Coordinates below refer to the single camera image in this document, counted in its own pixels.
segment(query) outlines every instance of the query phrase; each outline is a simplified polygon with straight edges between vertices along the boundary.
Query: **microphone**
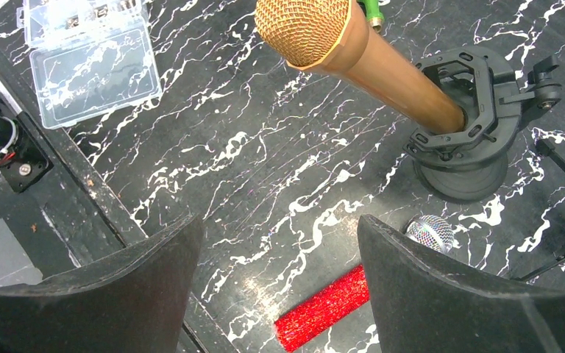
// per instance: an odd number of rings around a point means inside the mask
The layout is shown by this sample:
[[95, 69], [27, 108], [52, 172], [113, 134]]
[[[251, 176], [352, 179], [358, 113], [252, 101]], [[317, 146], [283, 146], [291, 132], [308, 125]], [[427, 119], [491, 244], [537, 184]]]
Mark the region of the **microphone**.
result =
[[362, 4], [362, 9], [364, 9], [365, 18], [367, 23], [371, 26], [374, 31], [380, 33], [382, 31], [382, 25], [384, 24], [384, 15], [380, 12], [380, 4], [378, 0], [357, 0], [358, 4]]
[[255, 22], [292, 68], [345, 79], [433, 133], [464, 128], [462, 109], [369, 27], [356, 0], [258, 0]]
[[405, 235], [442, 254], [449, 252], [454, 243], [452, 227], [437, 215], [422, 215], [413, 218], [406, 228]]

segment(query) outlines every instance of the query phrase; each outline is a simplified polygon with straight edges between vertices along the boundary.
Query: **red wire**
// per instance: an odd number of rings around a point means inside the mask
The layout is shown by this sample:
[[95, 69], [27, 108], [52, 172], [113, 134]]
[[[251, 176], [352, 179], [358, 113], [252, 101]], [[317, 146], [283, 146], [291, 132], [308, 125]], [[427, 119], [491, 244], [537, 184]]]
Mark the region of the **red wire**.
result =
[[6, 154], [5, 157], [1, 158], [1, 160], [0, 160], [0, 166], [2, 166], [3, 163], [7, 162], [8, 160], [11, 160], [15, 155], [16, 155], [16, 152], [10, 152], [10, 153]]

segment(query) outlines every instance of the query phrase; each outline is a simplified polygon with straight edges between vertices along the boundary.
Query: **clear plastic box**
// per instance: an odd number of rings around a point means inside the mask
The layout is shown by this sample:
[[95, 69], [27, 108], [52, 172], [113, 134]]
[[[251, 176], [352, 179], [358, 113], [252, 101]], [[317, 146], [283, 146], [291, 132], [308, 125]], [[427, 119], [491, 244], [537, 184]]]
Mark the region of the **clear plastic box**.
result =
[[45, 128], [160, 96], [140, 0], [26, 0], [22, 13]]

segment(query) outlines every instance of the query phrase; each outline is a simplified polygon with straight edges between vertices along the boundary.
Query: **red sparkly object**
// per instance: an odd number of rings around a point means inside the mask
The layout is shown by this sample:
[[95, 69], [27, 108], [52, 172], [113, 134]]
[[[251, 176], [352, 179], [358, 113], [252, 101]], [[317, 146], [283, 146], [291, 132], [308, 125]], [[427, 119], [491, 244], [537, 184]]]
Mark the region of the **red sparkly object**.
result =
[[278, 341], [293, 352], [369, 300], [362, 265], [334, 281], [306, 302], [279, 318]]

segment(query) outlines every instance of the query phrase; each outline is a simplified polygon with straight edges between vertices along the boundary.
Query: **microphone grille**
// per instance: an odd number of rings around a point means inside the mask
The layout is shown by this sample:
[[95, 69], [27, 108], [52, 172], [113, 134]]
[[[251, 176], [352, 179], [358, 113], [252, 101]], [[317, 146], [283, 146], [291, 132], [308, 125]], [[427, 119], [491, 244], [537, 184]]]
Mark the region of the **microphone grille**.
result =
[[343, 32], [349, 0], [258, 0], [257, 31], [295, 66], [323, 58]]
[[406, 229], [406, 235], [417, 243], [446, 254], [454, 243], [452, 227], [437, 215], [414, 218]]

